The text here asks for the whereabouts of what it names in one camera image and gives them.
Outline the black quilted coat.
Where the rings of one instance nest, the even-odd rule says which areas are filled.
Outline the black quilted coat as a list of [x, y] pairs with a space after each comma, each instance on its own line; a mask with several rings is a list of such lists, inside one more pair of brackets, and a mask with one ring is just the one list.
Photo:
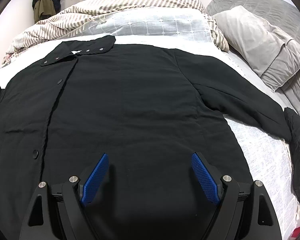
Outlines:
[[60, 43], [0, 88], [0, 239], [18, 239], [38, 184], [107, 154], [86, 212], [100, 239], [201, 239], [215, 208], [191, 155], [251, 184], [229, 115], [289, 144], [300, 203], [300, 116], [211, 56], [115, 37]]

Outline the hanging olive and dark clothes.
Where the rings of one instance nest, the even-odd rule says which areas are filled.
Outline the hanging olive and dark clothes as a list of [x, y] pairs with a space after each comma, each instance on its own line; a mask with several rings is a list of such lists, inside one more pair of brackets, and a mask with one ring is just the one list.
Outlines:
[[50, 18], [61, 11], [61, 0], [33, 0], [33, 18], [37, 23]]

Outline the grey pillow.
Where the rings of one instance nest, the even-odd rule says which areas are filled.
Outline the grey pillow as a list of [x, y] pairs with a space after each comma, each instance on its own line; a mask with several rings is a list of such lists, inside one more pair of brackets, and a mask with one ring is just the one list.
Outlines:
[[300, 70], [300, 44], [281, 28], [239, 5], [213, 15], [217, 26], [272, 91]]

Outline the striped beige duvet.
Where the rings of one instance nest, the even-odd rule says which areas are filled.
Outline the striped beige duvet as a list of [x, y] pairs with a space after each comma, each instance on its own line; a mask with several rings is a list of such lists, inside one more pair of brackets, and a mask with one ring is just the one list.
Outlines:
[[206, 13], [201, 0], [85, 0], [24, 30], [12, 41], [1, 65], [6, 66], [30, 47], [61, 38], [89, 21], [105, 19], [110, 14], [128, 9], [154, 7], [199, 10], [207, 19], [215, 46], [222, 51], [229, 51], [226, 38], [216, 20]]

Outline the grey quilted headboard cover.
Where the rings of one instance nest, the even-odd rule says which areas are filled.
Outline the grey quilted headboard cover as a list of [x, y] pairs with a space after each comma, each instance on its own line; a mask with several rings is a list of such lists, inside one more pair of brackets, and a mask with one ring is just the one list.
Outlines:
[[[213, 17], [239, 5], [281, 28], [300, 44], [300, 12], [283, 0], [212, 0], [205, 11]], [[283, 91], [300, 115], [300, 70], [277, 90]]]

